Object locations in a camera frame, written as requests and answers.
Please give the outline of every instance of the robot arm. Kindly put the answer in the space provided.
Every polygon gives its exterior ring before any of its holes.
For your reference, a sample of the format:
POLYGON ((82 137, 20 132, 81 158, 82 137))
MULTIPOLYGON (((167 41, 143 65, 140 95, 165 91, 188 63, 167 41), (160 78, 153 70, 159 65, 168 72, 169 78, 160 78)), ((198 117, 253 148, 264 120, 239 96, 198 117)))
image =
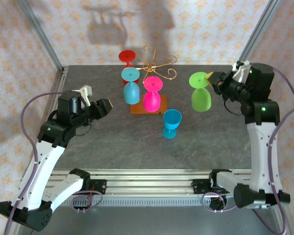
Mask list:
POLYGON ((206 79, 214 92, 241 104, 251 145, 251 179, 245 185, 229 170, 214 170, 210 174, 212 187, 222 187, 234 195, 238 208, 270 208, 276 205, 273 195, 269 168, 272 167, 274 187, 281 202, 289 203, 290 195, 282 191, 278 172, 276 136, 271 145, 272 161, 268 162, 269 139, 280 122, 279 106, 268 99, 274 77, 273 68, 265 64, 237 62, 227 73, 212 72, 206 79), (245 83, 242 83, 244 70, 250 67, 245 83))
MULTIPOLYGON (((58 99, 57 110, 53 111, 41 126, 36 144, 37 171, 27 192, 17 205, 12 219, 14 222, 41 231, 63 201, 77 191, 90 190, 90 174, 74 169, 62 182, 45 191, 51 172, 70 139, 75 136, 76 129, 105 117, 112 109, 112 104, 108 99, 89 102, 88 96, 90 95, 91 87, 89 86, 84 86, 78 91, 63 92, 58 99)), ((33 158, 12 200, 0 202, 0 214, 9 217, 12 208, 19 200, 21 191, 30 179, 34 163, 33 158)))

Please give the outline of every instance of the pink wine glass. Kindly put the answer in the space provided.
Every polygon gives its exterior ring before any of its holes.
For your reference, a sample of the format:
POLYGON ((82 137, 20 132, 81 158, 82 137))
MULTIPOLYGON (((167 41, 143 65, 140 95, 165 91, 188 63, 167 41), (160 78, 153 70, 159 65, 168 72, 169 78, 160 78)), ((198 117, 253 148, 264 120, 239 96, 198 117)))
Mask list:
POLYGON ((143 107, 148 112, 156 112, 160 108, 161 97, 158 91, 163 86, 162 80, 159 77, 151 76, 145 79, 144 87, 147 92, 144 95, 143 107))

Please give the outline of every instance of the glass base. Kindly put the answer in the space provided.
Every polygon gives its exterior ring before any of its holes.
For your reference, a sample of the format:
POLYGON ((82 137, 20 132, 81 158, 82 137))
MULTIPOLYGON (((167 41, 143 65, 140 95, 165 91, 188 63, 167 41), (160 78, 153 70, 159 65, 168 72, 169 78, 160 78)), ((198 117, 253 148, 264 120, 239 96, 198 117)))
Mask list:
POLYGON ((176 135, 176 130, 169 130, 166 127, 162 130, 162 135, 167 139, 172 139, 176 135))

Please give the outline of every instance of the wooden platform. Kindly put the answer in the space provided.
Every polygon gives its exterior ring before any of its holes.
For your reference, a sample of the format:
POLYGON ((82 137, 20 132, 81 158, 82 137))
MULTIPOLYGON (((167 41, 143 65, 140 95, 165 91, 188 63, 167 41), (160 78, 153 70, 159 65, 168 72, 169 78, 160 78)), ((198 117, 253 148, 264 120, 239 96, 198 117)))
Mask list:
POLYGON ((130 105, 130 114, 164 114, 168 110, 168 100, 166 94, 161 94, 161 104, 160 109, 156 112, 150 113, 143 108, 143 95, 141 95, 141 100, 137 104, 130 105))

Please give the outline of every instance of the wallpaper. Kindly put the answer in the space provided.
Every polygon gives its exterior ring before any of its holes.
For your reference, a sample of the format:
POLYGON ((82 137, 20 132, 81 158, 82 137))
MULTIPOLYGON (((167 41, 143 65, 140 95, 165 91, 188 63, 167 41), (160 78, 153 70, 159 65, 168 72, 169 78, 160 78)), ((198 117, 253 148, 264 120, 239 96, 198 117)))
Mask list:
MULTIPOLYGON (((294 0, 283 0, 251 61, 276 67, 294 86, 294 0)), ((284 79, 278 75, 271 90, 271 98, 279 103, 283 117, 294 107, 293 94, 284 79)), ((284 191, 291 194, 290 208, 294 219, 294 114, 286 120, 278 133, 278 161, 284 191)))
MULTIPOLYGON (((56 75, 48 55, 15 0, 0 1, 0 201, 9 200, 30 159, 20 113, 34 96, 49 92, 56 75)), ((36 138, 47 97, 30 105, 25 127, 36 138)), ((0 235, 6 219, 0 215, 0 235)))
POLYGON ((156 45, 157 63, 173 54, 178 64, 232 64, 269 2, 29 1, 64 66, 122 64, 118 54, 123 49, 142 55, 146 44, 156 45))

